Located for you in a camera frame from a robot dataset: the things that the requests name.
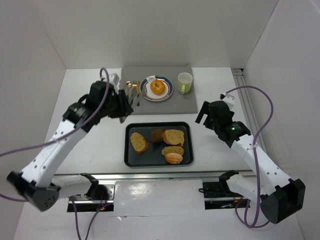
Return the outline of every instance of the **cable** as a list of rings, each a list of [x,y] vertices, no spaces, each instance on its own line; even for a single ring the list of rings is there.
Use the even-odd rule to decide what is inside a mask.
[[[250,85],[248,85],[248,86],[238,86],[238,87],[235,87],[235,88],[227,91],[226,94],[231,93],[231,92],[233,92],[235,90],[238,90],[238,89],[255,89],[255,90],[258,90],[259,92],[261,92],[268,99],[268,101],[270,103],[270,106],[271,106],[270,115],[269,115],[268,119],[265,121],[265,123],[262,125],[262,127],[257,131],[256,135],[253,138],[252,145],[255,146],[256,143],[257,143],[257,139],[258,139],[259,134],[267,126],[267,124],[270,122],[270,120],[271,120],[271,118],[272,118],[272,116],[274,114],[274,104],[273,104],[271,98],[263,90],[261,90],[260,88],[258,88],[256,86],[250,86]],[[237,217],[239,218],[239,220],[243,224],[245,224],[248,228],[262,228],[262,227],[266,226],[269,222],[266,222],[262,226],[256,226],[257,221],[258,221],[258,217],[259,217],[260,206],[261,206],[261,203],[260,203],[260,195],[261,195],[261,187],[260,186],[261,186],[261,184],[260,184],[260,170],[259,170],[258,155],[257,155],[257,149],[255,147],[253,147],[253,155],[254,155],[255,170],[256,170],[256,182],[257,182],[257,201],[256,201],[256,210],[255,210],[255,217],[254,217],[253,223],[252,224],[248,224],[248,222],[247,222],[247,212],[248,212],[248,208],[249,208],[249,205],[250,205],[250,201],[248,201],[247,206],[245,207],[244,221],[240,218],[240,216],[238,214],[238,205],[241,202],[239,202],[235,206],[235,213],[236,213]]]
[[[71,200],[72,202],[72,205],[73,205],[73,209],[74,209],[74,220],[75,220],[75,230],[76,230],[76,234],[78,236],[78,239],[79,240],[82,240],[81,239],[81,236],[80,236],[80,231],[79,231],[79,222],[78,222],[78,213],[77,213],[77,205],[75,204],[75,202],[73,200]],[[109,206],[111,203],[107,203],[105,205],[102,206],[102,208],[105,208],[106,206]],[[88,236],[89,236],[89,232],[90,232],[90,228],[91,228],[91,225],[92,223],[94,222],[96,216],[98,215],[98,213],[100,212],[100,207],[96,210],[96,213],[93,215],[93,217],[91,218],[91,221],[89,223],[89,226],[88,226],[88,230],[86,232],[86,236],[85,236],[85,239],[84,240],[87,240],[88,239]]]
[[[96,110],[91,114],[91,116],[85,120],[82,124],[80,124],[78,127],[76,127],[75,129],[73,129],[72,131],[66,133],[65,135],[62,135],[61,137],[58,137],[57,139],[55,140],[52,140],[52,141],[48,141],[48,142],[45,142],[43,144],[38,144],[38,145],[33,145],[33,146],[27,146],[27,147],[22,147],[22,148],[17,148],[17,149],[14,149],[14,150],[10,150],[10,151],[6,151],[6,152],[3,152],[3,153],[0,153],[0,158],[1,157],[4,157],[6,155],[10,155],[10,154],[15,154],[15,153],[18,153],[18,152],[23,152],[23,151],[27,151],[27,150],[32,150],[32,149],[38,149],[38,148],[43,148],[43,147],[46,147],[46,146],[49,146],[49,145],[52,145],[52,144],[55,144],[67,137],[69,137],[70,135],[74,134],[76,131],[78,131],[79,129],[81,129],[83,126],[85,126],[87,123],[89,123],[94,117],[95,115],[97,115],[97,113],[100,111],[100,109],[102,108],[103,104],[105,103],[105,100],[107,98],[107,95],[108,95],[108,91],[109,91],[109,86],[110,86],[110,78],[109,78],[109,73],[107,71],[107,69],[105,67],[101,68],[100,69],[100,72],[99,72],[99,76],[100,76],[100,79],[103,80],[105,79],[105,77],[102,76],[102,73],[105,72],[106,74],[106,88],[105,88],[105,92],[104,92],[104,95],[103,95],[103,98],[99,104],[99,106],[96,108]],[[1,198],[4,198],[4,199],[7,199],[7,200],[10,200],[10,201],[15,201],[15,202],[27,202],[27,200],[25,199],[17,199],[17,198],[13,198],[13,197],[9,197],[9,196],[6,196],[6,195],[3,195],[0,193],[0,197]]]

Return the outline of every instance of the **white plate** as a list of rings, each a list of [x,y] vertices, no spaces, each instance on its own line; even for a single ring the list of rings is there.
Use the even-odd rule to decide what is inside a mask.
[[[157,95],[152,92],[151,90],[151,83],[154,80],[161,80],[164,83],[164,92],[160,95]],[[140,85],[140,91],[144,92],[144,98],[151,101],[151,102],[161,102],[169,98],[172,93],[174,92],[174,86],[172,82],[164,77],[159,75],[149,76],[144,79]]]

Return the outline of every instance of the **cup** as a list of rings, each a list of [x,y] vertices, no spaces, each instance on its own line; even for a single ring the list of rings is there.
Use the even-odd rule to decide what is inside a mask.
[[[193,77],[187,72],[180,73],[178,76],[178,91],[181,94],[187,94],[192,85]]]

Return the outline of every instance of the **gray placemat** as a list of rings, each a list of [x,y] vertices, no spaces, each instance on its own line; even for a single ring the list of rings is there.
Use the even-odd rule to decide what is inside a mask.
[[[181,73],[192,74],[191,66],[164,66],[164,67],[137,67],[124,66],[121,70],[120,88],[124,88],[127,81],[139,80],[153,75],[168,78],[173,84],[172,95],[160,102],[152,102],[143,98],[140,106],[134,108],[133,115],[155,114],[195,114],[198,112],[194,82],[187,94],[178,92],[178,75]]]

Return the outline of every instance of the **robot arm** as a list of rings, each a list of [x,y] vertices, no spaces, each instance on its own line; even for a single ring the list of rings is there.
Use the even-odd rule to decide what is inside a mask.
[[[139,104],[142,94],[138,87],[135,91],[131,91],[130,95],[127,95],[124,89],[116,89],[119,81],[116,74],[110,75],[109,78],[110,85],[107,97],[92,120],[78,131],[57,141],[57,139],[80,126],[98,108],[106,91],[107,83],[105,81],[93,83],[89,94],[82,96],[78,102],[68,107],[57,130],[50,139],[51,142],[54,142],[53,144],[45,146],[31,163],[20,172],[12,171],[8,175],[7,180],[16,188],[17,192],[40,211],[48,210],[61,198],[77,194],[93,198],[96,194],[99,181],[87,173],[68,176],[63,179],[57,179],[54,175],[74,146],[102,118],[119,118],[120,122],[123,123],[126,117],[133,112],[133,107]]]
[[[232,120],[234,112],[230,109],[234,106],[235,98],[222,94],[220,99],[211,103],[205,101],[195,122],[199,124],[207,115],[203,125],[236,151],[255,173],[256,149],[261,181],[261,210],[271,223],[277,224],[302,208],[306,187],[300,179],[292,180],[284,173],[258,144],[253,146],[254,137],[242,122]],[[219,177],[219,183],[223,191],[238,193],[257,202],[257,184],[237,171],[224,173]]]

